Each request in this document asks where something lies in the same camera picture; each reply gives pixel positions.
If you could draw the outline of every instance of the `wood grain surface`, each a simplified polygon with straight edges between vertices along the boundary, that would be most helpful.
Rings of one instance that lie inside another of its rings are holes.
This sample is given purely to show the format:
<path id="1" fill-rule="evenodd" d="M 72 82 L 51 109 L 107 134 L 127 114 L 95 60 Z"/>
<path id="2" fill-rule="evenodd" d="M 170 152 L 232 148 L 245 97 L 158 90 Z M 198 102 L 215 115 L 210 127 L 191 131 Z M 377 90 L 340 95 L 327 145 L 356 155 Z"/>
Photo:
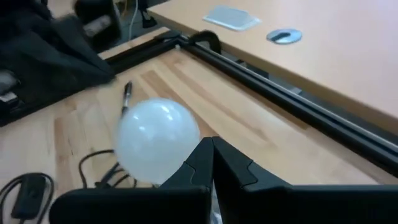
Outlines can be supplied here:
<path id="1" fill-rule="evenodd" d="M 165 30 L 101 56 L 117 54 Z M 221 136 L 291 184 L 398 183 L 395 177 L 225 74 L 184 51 L 171 50 L 120 73 L 109 85 L 82 91 L 2 127 L 0 186 L 26 172 L 45 172 L 56 181 L 56 197 L 81 188 L 78 162 L 90 152 L 114 147 L 123 89 L 130 80 L 134 85 L 131 106 L 152 97 L 173 99 L 193 113 L 202 137 Z M 83 172 L 89 186 L 94 186 L 115 161 L 112 155 L 88 160 Z M 121 187 L 131 184 L 130 179 Z M 148 186 L 138 183 L 138 187 Z M 15 194 L 13 191 L 7 199 L 6 218 Z"/>
<path id="2" fill-rule="evenodd" d="M 204 21 L 217 5 L 245 10 L 262 23 L 236 32 Z M 149 12 L 187 34 L 212 30 L 225 51 L 398 134 L 396 0 L 173 0 Z M 282 28 L 302 31 L 302 40 L 266 40 Z"/>

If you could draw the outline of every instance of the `black metal frame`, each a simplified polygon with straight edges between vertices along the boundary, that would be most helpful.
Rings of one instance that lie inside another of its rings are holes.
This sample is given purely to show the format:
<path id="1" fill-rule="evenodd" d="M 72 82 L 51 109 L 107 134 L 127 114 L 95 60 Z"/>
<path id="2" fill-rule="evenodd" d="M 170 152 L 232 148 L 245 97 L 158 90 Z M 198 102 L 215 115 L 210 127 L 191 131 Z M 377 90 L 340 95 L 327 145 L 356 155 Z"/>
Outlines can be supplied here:
<path id="1" fill-rule="evenodd" d="M 198 45 L 197 42 L 200 41 L 207 41 L 212 50 Z M 169 31 L 154 37 L 146 43 L 110 57 L 106 61 L 116 73 L 121 73 L 146 60 L 172 50 L 176 45 L 398 177 L 398 148 L 396 146 L 216 53 L 220 51 L 221 44 L 217 36 L 210 31 L 200 32 L 190 39 L 175 31 Z M 13 120 L 33 113 L 65 97 L 67 96 L 41 103 L 34 110 L 21 113 Z"/>

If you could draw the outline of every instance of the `black cloth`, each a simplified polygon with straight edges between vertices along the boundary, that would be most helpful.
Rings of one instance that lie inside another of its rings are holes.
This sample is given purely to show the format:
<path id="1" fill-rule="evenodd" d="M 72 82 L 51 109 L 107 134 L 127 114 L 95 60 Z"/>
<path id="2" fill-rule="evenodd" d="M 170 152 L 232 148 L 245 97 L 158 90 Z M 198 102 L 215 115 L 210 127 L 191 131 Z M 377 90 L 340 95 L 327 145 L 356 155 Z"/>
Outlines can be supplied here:
<path id="1" fill-rule="evenodd" d="M 11 90 L 19 105 L 0 104 L 0 125 L 115 75 L 88 45 L 77 17 L 53 19 L 44 4 L 21 2 L 0 10 L 0 70 L 11 71 L 20 83 Z"/>

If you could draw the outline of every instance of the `wooden workbench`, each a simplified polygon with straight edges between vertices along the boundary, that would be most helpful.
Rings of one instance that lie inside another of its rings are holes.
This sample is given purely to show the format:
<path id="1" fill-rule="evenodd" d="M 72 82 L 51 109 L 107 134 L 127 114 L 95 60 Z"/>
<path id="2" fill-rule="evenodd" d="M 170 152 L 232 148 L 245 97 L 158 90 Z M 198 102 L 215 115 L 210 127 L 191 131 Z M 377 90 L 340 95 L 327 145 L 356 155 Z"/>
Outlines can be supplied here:
<path id="1" fill-rule="evenodd" d="M 101 57 L 118 54 L 164 31 L 122 44 Z M 151 97 L 173 99 L 193 113 L 203 137 L 220 135 L 291 184 L 398 183 L 225 74 L 184 51 L 171 50 L 120 73 L 109 85 L 82 91 L 0 128 L 0 186 L 26 172 L 45 172 L 56 181 L 55 197 L 81 188 L 79 160 L 114 147 L 123 88 L 129 80 L 134 85 L 131 106 Z M 94 186 L 114 163 L 112 155 L 88 160 L 83 167 L 88 185 Z M 131 180 L 121 185 L 129 186 Z M 15 194 L 7 200 L 7 218 Z"/>
<path id="2" fill-rule="evenodd" d="M 262 23 L 236 32 L 204 21 L 217 5 L 245 10 Z M 173 0 L 149 13 L 186 34 L 212 30 L 225 51 L 398 134 L 396 0 Z M 282 28 L 302 31 L 302 40 L 266 40 Z"/>

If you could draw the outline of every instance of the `white ball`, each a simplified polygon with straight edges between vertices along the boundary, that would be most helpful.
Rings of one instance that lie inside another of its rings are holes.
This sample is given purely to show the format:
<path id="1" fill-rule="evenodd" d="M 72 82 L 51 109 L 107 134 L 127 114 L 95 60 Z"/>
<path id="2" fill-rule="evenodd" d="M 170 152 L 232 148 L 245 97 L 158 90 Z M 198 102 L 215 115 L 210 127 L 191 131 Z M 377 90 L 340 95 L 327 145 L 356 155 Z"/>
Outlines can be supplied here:
<path id="1" fill-rule="evenodd" d="M 123 116 L 115 153 L 137 180 L 163 184 L 199 141 L 199 128 L 189 110 L 172 100 L 153 98 Z"/>

